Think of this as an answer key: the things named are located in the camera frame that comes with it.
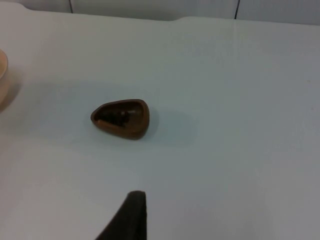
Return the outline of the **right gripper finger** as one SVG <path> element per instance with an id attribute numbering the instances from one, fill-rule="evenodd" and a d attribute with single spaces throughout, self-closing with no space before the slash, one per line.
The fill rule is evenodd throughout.
<path id="1" fill-rule="evenodd" d="M 96 238 L 98 240 L 146 240 L 146 193 L 140 190 L 129 192 L 114 217 Z"/>

